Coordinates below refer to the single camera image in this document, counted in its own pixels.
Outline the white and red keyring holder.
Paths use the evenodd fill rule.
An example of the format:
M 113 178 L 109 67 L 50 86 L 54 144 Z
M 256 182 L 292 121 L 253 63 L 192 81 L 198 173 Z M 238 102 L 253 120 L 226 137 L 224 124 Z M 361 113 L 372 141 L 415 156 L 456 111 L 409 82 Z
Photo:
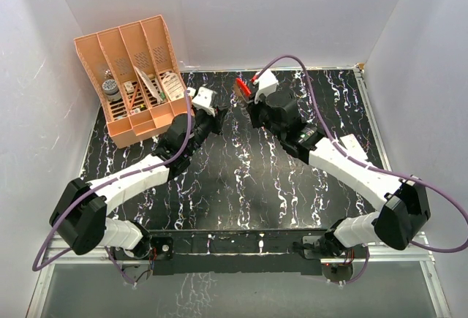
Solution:
M 235 79 L 233 90 L 243 105 L 248 105 L 251 102 L 252 92 L 248 85 L 239 77 Z

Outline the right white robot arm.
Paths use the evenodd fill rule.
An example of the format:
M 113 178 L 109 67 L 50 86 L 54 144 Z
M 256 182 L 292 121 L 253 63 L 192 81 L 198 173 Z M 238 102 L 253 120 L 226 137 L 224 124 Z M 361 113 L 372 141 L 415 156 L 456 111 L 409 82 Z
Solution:
M 246 110 L 254 128 L 267 129 L 292 157 L 341 181 L 373 207 L 364 216 L 336 221 L 312 244 L 300 244 L 324 257 L 343 257 L 352 247 L 381 241 L 395 250 L 408 247 L 430 219 L 424 186 L 403 177 L 371 171 L 366 162 L 341 155 L 324 131 L 306 122 L 292 94 L 249 99 Z

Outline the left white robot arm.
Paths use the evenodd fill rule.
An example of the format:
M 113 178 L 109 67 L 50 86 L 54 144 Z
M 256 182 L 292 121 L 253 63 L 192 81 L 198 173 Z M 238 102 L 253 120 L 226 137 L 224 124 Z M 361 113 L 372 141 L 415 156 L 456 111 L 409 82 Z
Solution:
M 221 106 L 210 115 L 197 109 L 180 114 L 145 158 L 105 178 L 70 181 L 50 217 L 50 225 L 76 255 L 98 246 L 121 248 L 136 259 L 148 256 L 151 235 L 138 222 L 110 218 L 118 206 L 182 174 L 210 134 L 220 135 L 227 114 Z

